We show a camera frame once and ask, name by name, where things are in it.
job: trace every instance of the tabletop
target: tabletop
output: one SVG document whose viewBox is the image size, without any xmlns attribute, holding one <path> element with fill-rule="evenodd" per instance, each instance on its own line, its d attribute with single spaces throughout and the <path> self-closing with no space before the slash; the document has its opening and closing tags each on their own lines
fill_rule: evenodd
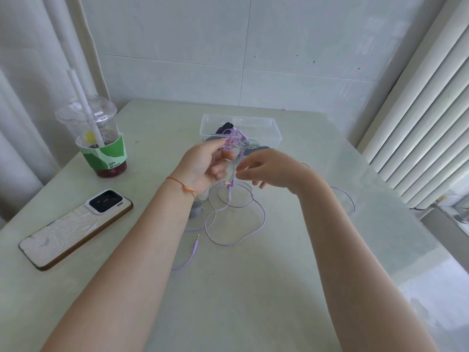
<svg viewBox="0 0 469 352">
<path fill-rule="evenodd" d="M 183 153 L 200 141 L 204 113 L 274 118 L 280 150 L 351 195 L 355 227 L 441 350 L 469 350 L 468 274 L 324 115 L 133 100 L 117 115 L 126 172 L 98 178 L 78 154 L 0 231 L 1 352 L 40 349 Z M 36 270 L 19 242 L 108 188 L 132 200 L 134 209 L 49 271 Z M 246 202 L 247 195 L 233 189 L 233 200 Z M 146 351 L 341 350 L 297 198 L 272 187 L 255 188 L 254 195 L 266 210 L 265 226 L 233 247 L 201 235 L 190 264 L 171 273 Z M 337 196 L 350 213 L 346 196 Z M 203 206 L 207 214 L 208 202 Z M 203 218 L 188 227 L 201 227 Z M 230 208 L 217 215 L 210 232 L 233 242 L 262 218 L 255 205 Z M 188 258 L 194 235 L 183 235 L 174 265 Z"/>
</svg>

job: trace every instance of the white radiator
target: white radiator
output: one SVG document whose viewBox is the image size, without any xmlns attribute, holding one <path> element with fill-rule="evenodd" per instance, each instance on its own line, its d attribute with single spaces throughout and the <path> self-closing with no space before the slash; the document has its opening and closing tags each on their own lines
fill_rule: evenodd
<svg viewBox="0 0 469 352">
<path fill-rule="evenodd" d="M 469 0 L 448 0 L 357 148 L 408 207 L 469 171 Z"/>
</svg>

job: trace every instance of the hand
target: hand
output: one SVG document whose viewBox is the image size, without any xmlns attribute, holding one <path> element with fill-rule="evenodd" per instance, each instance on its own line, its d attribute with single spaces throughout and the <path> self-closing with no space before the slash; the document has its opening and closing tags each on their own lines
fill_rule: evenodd
<svg viewBox="0 0 469 352">
<path fill-rule="evenodd" d="M 252 185 L 261 182 L 260 188 L 267 184 L 288 188 L 298 194 L 304 180 L 319 178 L 313 170 L 276 149 L 256 151 L 236 167 L 236 177 L 241 180 L 252 180 Z"/>
<path fill-rule="evenodd" d="M 188 188 L 203 194 L 217 180 L 226 177 L 229 160 L 235 160 L 232 151 L 219 151 L 226 138 L 198 143 L 182 157 L 171 176 L 180 180 Z"/>
</svg>

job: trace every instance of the plastic box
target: plastic box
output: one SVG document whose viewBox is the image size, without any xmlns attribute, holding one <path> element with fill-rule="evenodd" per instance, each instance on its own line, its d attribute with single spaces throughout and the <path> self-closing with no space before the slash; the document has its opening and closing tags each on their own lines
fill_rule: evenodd
<svg viewBox="0 0 469 352">
<path fill-rule="evenodd" d="M 237 130 L 243 132 L 248 137 L 250 143 L 257 142 L 260 146 L 270 148 L 278 148 L 282 135 L 278 130 L 274 119 L 267 117 L 241 117 L 241 116 L 224 116 L 203 115 L 202 124 L 200 125 L 200 137 L 205 142 L 210 137 L 228 137 L 228 135 L 216 134 L 218 128 L 225 123 L 232 123 Z"/>
</svg>

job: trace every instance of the straw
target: straw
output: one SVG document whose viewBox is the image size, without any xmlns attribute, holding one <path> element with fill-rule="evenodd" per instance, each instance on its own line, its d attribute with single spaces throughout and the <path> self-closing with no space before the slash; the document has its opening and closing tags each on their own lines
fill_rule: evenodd
<svg viewBox="0 0 469 352">
<path fill-rule="evenodd" d="M 80 105 L 82 106 L 82 110 L 88 119 L 88 123 L 91 127 L 91 131 L 94 134 L 94 138 L 96 139 L 97 145 L 99 147 L 104 147 L 105 144 L 103 141 L 103 137 L 94 120 L 94 114 L 91 111 L 90 104 L 88 104 L 88 100 L 86 99 L 85 92 L 83 91 L 82 85 L 80 84 L 80 80 L 78 79 L 78 76 L 76 75 L 75 69 L 68 69 L 67 74 L 68 74 L 68 77 L 70 78 L 70 81 L 72 82 L 73 88 L 75 89 L 76 96 L 78 97 Z"/>
</svg>

